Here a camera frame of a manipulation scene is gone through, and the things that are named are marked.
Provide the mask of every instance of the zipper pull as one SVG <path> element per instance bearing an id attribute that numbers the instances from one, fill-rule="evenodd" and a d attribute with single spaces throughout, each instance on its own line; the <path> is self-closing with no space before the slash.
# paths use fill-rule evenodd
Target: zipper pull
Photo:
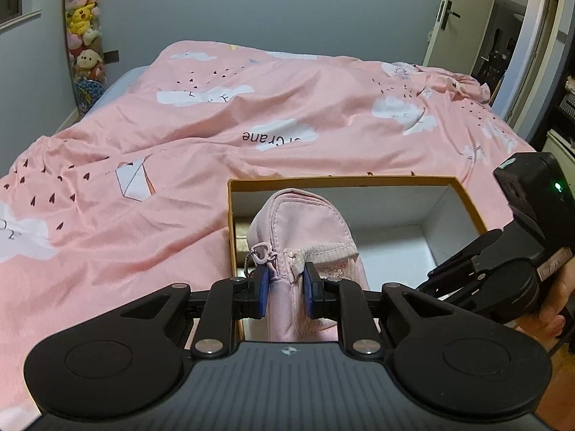
<path id="1" fill-rule="evenodd" d="M 278 257 L 278 253 L 272 251 L 271 243 L 267 241 L 252 246 L 249 250 L 249 254 L 251 254 L 254 259 L 254 263 L 258 265 L 272 262 Z"/>

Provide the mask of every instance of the circular black cover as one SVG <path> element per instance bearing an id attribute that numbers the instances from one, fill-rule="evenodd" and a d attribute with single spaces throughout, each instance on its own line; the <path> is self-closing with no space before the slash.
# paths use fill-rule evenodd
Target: circular black cover
<path id="1" fill-rule="evenodd" d="M 422 320 L 400 342 L 393 356 L 400 383 L 423 403 L 458 417 L 534 409 L 551 377 L 546 351 L 524 334 L 467 315 L 473 318 Z"/>
<path id="2" fill-rule="evenodd" d="M 79 326 L 36 345 L 24 378 L 43 412 L 75 420 L 108 420 L 144 409 L 183 376 L 183 357 L 143 319 Z"/>

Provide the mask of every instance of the white drawer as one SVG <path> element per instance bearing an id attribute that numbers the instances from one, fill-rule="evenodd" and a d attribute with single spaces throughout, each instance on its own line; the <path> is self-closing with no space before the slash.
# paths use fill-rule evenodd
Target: white drawer
<path id="1" fill-rule="evenodd" d="M 544 152 L 552 153 L 567 179 L 571 191 L 575 190 L 575 149 L 569 146 L 569 143 L 563 139 L 556 131 L 550 130 L 547 133 Z"/>

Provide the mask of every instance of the hand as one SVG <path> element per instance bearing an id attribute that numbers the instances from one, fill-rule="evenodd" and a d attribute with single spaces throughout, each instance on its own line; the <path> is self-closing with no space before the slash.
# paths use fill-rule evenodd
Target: hand
<path id="1" fill-rule="evenodd" d="M 520 317 L 517 319 L 517 324 L 525 332 L 540 340 L 559 336 L 565 326 L 565 318 L 560 316 L 559 312 L 565 307 L 573 291 L 575 291 L 575 258 L 571 258 L 556 275 L 540 311 Z"/>

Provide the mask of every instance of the bed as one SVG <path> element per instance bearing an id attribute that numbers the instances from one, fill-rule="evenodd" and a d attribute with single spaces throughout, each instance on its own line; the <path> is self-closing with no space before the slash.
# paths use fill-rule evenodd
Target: bed
<path id="1" fill-rule="evenodd" d="M 488 228 L 493 169 L 531 148 L 468 76 L 183 41 L 0 179 L 0 429 L 37 416 L 22 365 L 46 336 L 166 286 L 230 274 L 235 177 L 456 176 Z"/>

